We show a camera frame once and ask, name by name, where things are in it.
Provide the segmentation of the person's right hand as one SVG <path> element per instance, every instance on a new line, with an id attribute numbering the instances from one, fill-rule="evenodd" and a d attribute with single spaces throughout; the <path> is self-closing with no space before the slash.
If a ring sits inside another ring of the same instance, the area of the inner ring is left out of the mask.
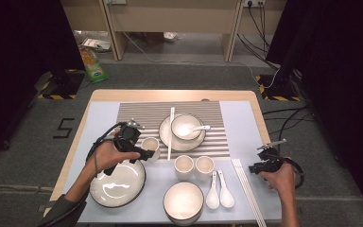
<path id="1" fill-rule="evenodd" d="M 296 176 L 291 164 L 283 163 L 278 171 L 262 171 L 259 176 L 268 181 L 270 189 L 275 189 L 278 192 L 282 202 L 292 203 L 295 201 Z"/>

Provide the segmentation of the white paper clutter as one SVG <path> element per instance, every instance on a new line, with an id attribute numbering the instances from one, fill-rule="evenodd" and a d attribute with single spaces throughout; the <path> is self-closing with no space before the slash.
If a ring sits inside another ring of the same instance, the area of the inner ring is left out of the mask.
<path id="1" fill-rule="evenodd" d="M 97 52 L 112 50 L 107 31 L 74 30 L 73 34 L 77 45 L 95 48 Z"/>

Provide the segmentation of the white ceramic spoon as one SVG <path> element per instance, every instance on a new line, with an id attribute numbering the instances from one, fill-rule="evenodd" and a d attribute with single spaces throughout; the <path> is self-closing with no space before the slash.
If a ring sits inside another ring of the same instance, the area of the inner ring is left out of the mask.
<path id="1" fill-rule="evenodd" d="M 184 127 L 184 128 L 180 128 L 178 130 L 177 135 L 178 136 L 187 136 L 187 135 L 191 134 L 194 131 L 207 131 L 209 129 L 211 129 L 211 127 L 210 126 L 206 126 L 206 125 L 204 125 L 204 126 L 198 126 L 198 127 L 194 127 L 194 128 L 186 128 L 186 127 Z"/>
<path id="2" fill-rule="evenodd" d="M 220 179 L 220 203 L 226 208 L 234 207 L 235 201 L 233 195 L 229 191 L 226 181 L 224 178 L 224 173 L 221 169 L 217 171 L 217 174 Z"/>
<path id="3" fill-rule="evenodd" d="M 218 197 L 217 190 L 216 190 L 216 178 L 217 178 L 217 175 L 216 175 L 216 172 L 214 171 L 212 173 L 211 188 L 206 197 L 206 205 L 210 209 L 217 209 L 218 206 L 220 205 L 219 197 Z"/>

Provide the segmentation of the white ceramic cup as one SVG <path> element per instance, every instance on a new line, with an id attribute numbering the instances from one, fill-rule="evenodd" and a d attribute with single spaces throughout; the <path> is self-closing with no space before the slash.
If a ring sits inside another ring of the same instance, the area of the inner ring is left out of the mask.
<path id="1" fill-rule="evenodd" d="M 150 162 L 155 162 L 160 157 L 160 143 L 155 137 L 148 137 L 143 140 L 141 144 L 141 148 L 145 150 L 153 150 L 153 156 L 149 158 L 148 160 Z"/>
<path id="2" fill-rule="evenodd" d="M 215 168 L 213 159 L 209 156 L 200 156 L 196 160 L 196 178 L 202 182 L 207 181 Z"/>
<path id="3" fill-rule="evenodd" d="M 175 160 L 174 168 L 177 178 L 182 181 L 187 181 L 194 174 L 194 161 L 187 155 L 181 155 Z"/>

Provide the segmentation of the light blue table mat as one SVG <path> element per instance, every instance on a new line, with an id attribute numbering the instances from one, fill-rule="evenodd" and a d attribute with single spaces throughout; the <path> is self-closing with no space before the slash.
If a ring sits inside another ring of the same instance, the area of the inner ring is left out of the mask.
<path id="1" fill-rule="evenodd" d="M 233 168 L 232 159 L 239 159 L 243 167 L 257 162 L 257 150 L 263 145 L 260 131 L 248 101 L 218 101 L 225 127 L 230 156 L 211 157 L 215 167 L 224 173 L 226 185 L 235 199 L 232 208 L 219 206 L 217 209 L 204 207 L 199 224 L 253 222 L 254 214 L 244 190 Z M 116 117 L 123 102 L 94 101 L 91 103 L 87 121 L 81 132 L 75 158 L 67 178 L 72 182 L 82 169 L 83 160 L 92 143 L 109 127 L 117 123 Z M 141 162 L 146 170 L 146 182 L 142 192 L 131 203 L 117 207 L 104 207 L 94 201 L 90 192 L 87 205 L 79 221 L 82 224 L 123 224 L 135 223 L 162 224 L 169 221 L 163 207 L 164 194 L 169 187 L 178 182 L 172 159 L 159 159 L 155 162 Z"/>

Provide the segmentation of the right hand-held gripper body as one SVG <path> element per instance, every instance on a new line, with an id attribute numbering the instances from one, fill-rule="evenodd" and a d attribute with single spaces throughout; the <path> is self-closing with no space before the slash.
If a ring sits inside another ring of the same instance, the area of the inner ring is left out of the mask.
<path id="1" fill-rule="evenodd" d="M 262 163 L 257 167 L 257 173 L 262 171 L 276 172 L 282 166 L 284 158 L 280 155 L 279 150 L 276 149 L 275 146 L 285 142 L 286 140 L 283 139 L 281 141 L 267 143 L 260 147 L 261 152 L 258 153 L 258 156 L 262 160 Z"/>

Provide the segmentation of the person's left hand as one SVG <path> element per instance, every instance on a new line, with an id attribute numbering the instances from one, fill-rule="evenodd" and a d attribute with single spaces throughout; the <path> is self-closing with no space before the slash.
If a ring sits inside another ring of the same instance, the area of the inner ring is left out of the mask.
<path id="1" fill-rule="evenodd" d="M 91 180 L 105 169 L 109 169 L 125 160 L 135 160 L 139 157 L 138 152 L 118 151 L 113 142 L 106 141 L 99 145 L 87 160 L 82 169 L 82 175 Z"/>

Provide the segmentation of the black curtain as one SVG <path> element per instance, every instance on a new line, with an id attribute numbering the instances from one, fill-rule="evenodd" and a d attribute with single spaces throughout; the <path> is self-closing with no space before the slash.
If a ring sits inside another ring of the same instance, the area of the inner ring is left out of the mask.
<path id="1" fill-rule="evenodd" d="M 363 0 L 286 0 L 268 60 L 289 63 L 363 195 Z"/>
<path id="2" fill-rule="evenodd" d="M 42 74 L 82 67 L 61 0 L 0 0 L 0 146 Z"/>

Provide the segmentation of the striped placemat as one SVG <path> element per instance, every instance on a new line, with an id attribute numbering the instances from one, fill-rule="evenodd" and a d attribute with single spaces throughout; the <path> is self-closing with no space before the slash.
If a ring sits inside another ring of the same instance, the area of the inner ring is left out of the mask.
<path id="1" fill-rule="evenodd" d="M 167 158 L 167 146 L 159 137 L 162 121 L 170 115 L 170 108 L 175 107 L 175 114 L 192 114 L 198 117 L 203 125 L 211 127 L 206 132 L 204 141 L 187 151 L 172 149 L 171 158 L 188 155 L 193 158 L 210 156 L 226 158 L 230 156 L 229 145 L 218 101 L 181 101 L 181 102 L 123 102 L 120 104 L 116 121 L 124 122 L 132 118 L 144 126 L 137 144 L 147 137 L 156 137 L 160 141 L 161 159 Z"/>

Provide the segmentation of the white wall socket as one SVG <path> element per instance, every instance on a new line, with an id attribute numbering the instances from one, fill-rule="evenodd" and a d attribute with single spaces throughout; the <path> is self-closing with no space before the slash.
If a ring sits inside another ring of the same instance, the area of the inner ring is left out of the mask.
<path id="1" fill-rule="evenodd" d="M 266 0 L 243 0 L 243 7 L 259 8 L 261 6 L 264 6 L 265 3 Z"/>

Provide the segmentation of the white plate black rim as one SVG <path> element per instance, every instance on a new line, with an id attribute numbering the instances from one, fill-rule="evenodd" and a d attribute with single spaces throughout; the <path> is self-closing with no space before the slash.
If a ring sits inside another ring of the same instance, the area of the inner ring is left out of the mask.
<path id="1" fill-rule="evenodd" d="M 165 118 L 159 127 L 159 137 L 165 146 L 168 146 L 168 130 L 169 130 L 169 116 Z M 177 138 L 172 132 L 172 148 L 177 151 L 187 151 L 197 148 L 205 139 L 206 132 L 199 131 L 200 135 L 198 138 L 193 140 L 181 140 Z"/>
<path id="2" fill-rule="evenodd" d="M 140 161 L 118 164 L 111 175 L 101 172 L 92 180 L 90 195 L 104 207 L 117 208 L 134 201 L 146 182 L 146 170 Z"/>

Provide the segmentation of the white bowl black rim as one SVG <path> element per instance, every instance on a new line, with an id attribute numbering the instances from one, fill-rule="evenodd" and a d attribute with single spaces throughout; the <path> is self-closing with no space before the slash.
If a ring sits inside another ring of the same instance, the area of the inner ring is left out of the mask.
<path id="1" fill-rule="evenodd" d="M 176 116 L 172 121 L 172 132 L 177 138 L 179 138 L 181 140 L 193 140 L 193 139 L 196 139 L 199 137 L 199 135 L 200 135 L 199 131 L 194 131 L 187 136 L 178 136 L 177 135 L 178 130 L 180 128 L 184 128 L 184 127 L 194 128 L 194 127 L 198 127 L 201 125 L 202 125 L 202 122 L 194 115 L 180 114 L 180 115 Z"/>
<path id="2" fill-rule="evenodd" d="M 199 217 L 192 217 L 187 219 L 177 219 L 173 217 L 168 217 L 168 218 L 173 224 L 178 226 L 190 226 L 195 224 L 199 220 Z"/>
<path id="3" fill-rule="evenodd" d="M 177 219 L 200 217 L 203 203 L 202 191 L 189 182 L 175 183 L 169 187 L 163 200 L 166 215 Z"/>

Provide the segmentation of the row of white chopsticks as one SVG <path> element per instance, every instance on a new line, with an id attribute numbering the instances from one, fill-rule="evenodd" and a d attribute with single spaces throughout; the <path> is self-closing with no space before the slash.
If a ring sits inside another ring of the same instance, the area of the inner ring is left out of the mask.
<path id="1" fill-rule="evenodd" d="M 258 227 L 267 227 L 267 224 L 263 218 L 261 210 L 257 204 L 256 198 L 251 189 L 250 181 L 248 180 L 244 168 L 239 159 L 232 159 L 233 168 L 238 176 L 238 179 L 242 185 L 248 203 L 251 207 L 251 210 L 254 214 L 255 220 L 257 222 Z"/>

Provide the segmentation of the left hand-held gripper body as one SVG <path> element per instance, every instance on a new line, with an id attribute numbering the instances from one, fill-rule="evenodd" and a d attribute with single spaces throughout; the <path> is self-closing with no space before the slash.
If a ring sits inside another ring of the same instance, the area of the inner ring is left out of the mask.
<path id="1" fill-rule="evenodd" d="M 136 143 L 141 135 L 141 130 L 145 127 L 141 126 L 133 118 L 128 122 L 119 122 L 116 126 L 120 128 L 113 138 L 116 148 L 121 152 L 140 152 L 141 149 L 136 146 Z"/>

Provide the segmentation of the black stand base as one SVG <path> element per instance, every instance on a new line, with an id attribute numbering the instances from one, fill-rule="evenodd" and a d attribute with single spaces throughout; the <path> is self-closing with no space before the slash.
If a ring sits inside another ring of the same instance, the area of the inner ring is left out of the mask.
<path id="1" fill-rule="evenodd" d="M 281 78 L 279 71 L 271 75 L 258 75 L 255 80 L 264 100 L 299 101 L 300 96 L 295 91 L 290 78 Z"/>
<path id="2" fill-rule="evenodd" d="M 85 72 L 82 70 L 65 70 L 62 76 L 51 73 L 43 79 L 42 88 L 38 92 L 39 99 L 75 99 L 81 83 L 84 81 Z"/>

